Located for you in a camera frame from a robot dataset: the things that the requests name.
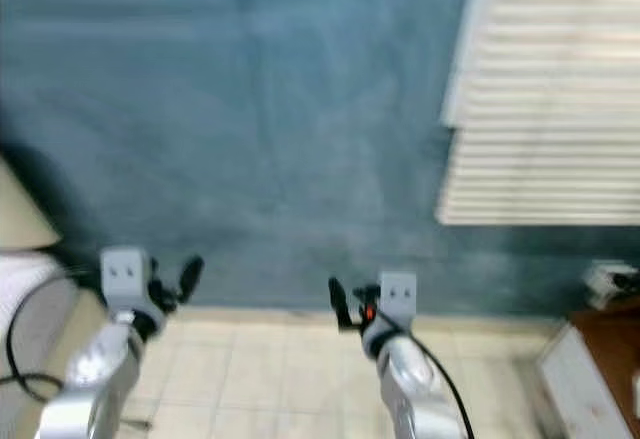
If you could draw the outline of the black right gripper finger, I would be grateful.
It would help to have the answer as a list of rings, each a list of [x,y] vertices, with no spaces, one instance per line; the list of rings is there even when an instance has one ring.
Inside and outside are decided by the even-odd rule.
[[[348,294],[346,288],[340,284],[335,276],[329,276],[326,280],[326,288],[329,292],[330,307],[332,307],[335,316],[335,324],[340,331],[349,331],[355,329],[355,321],[349,315]]]

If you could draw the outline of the beige lamp shade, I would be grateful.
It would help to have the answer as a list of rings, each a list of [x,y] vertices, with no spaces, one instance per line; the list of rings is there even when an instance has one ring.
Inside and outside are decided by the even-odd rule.
[[[8,161],[1,159],[0,250],[40,250],[61,241],[61,234],[37,205]]]

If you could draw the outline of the white cabinet with brown top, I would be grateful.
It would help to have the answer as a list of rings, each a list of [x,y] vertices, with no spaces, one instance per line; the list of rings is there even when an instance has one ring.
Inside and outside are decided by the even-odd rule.
[[[640,439],[640,294],[580,310],[538,371],[566,439]]]

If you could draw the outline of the small white device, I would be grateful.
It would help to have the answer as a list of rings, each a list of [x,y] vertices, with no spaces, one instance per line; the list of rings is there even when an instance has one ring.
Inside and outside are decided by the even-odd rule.
[[[594,261],[586,270],[584,283],[588,287],[588,305],[603,310],[614,299],[640,293],[640,267],[622,261]]]

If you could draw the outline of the white window blinds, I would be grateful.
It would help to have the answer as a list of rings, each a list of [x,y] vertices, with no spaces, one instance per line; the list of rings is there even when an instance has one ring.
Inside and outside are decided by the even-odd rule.
[[[436,219],[640,227],[640,0],[466,0]]]

